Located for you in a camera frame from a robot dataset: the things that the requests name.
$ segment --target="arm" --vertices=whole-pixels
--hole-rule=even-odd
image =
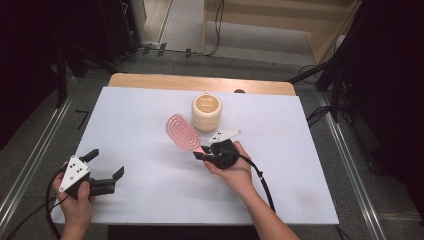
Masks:
[[[59,192],[63,175],[63,173],[60,174],[53,182],[53,187],[59,201],[62,201],[68,195],[67,193]],[[90,185],[88,182],[84,181],[78,189],[78,200],[72,197],[67,197],[60,204],[60,208],[65,215],[65,228],[62,234],[62,240],[84,239],[93,215],[93,209],[91,208],[91,204],[88,200],[89,195]]]
[[[240,142],[234,142],[234,145],[241,155],[250,158]],[[226,170],[207,161],[204,164],[211,173],[223,178],[228,187],[241,198],[262,240],[299,239],[258,194],[253,186],[251,167],[246,161],[239,158],[234,166]]]

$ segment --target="cylindrical container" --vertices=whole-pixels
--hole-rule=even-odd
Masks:
[[[194,99],[191,106],[191,122],[202,132],[209,132],[218,127],[221,120],[222,104],[218,98],[203,94]]]

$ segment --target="pink object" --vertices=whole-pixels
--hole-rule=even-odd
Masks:
[[[181,114],[174,114],[166,123],[166,133],[174,143],[185,151],[204,153],[200,136]]]

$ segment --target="white object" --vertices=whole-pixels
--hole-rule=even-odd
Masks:
[[[240,198],[168,137],[175,113],[190,116],[200,91],[105,87],[77,154],[102,154],[90,167],[95,179],[125,166],[111,195],[92,203],[92,223],[138,225],[250,225]],[[288,224],[339,223],[305,114],[296,96],[214,92],[225,102],[221,129],[242,129],[239,140],[264,177],[277,215]],[[200,133],[202,144],[212,133]],[[266,201],[256,175],[253,183]],[[64,223],[60,208],[53,219]]]
[[[216,129],[221,120],[221,101],[208,93],[202,94],[193,100],[191,105],[191,122],[202,132]]]
[[[241,134],[241,130],[218,130],[211,138],[208,139],[210,143],[219,143],[227,139]]]
[[[62,183],[59,187],[59,192],[68,190],[74,183],[78,182],[87,173],[90,168],[85,165],[79,158],[72,156],[69,160],[68,167],[66,168],[65,175],[63,176]]]

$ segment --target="white board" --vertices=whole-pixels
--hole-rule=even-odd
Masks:
[[[298,97],[210,92],[223,105],[219,129],[238,130],[239,140],[264,172],[277,215],[288,224],[338,224],[320,161]],[[180,150],[165,132],[170,116],[190,119],[200,91],[103,88],[77,156],[93,149],[91,177],[125,174],[112,195],[93,202],[93,223],[251,224],[242,201],[219,177]],[[214,132],[200,134],[202,144]],[[265,201],[253,171],[256,189]],[[60,208],[52,213],[64,223]]]

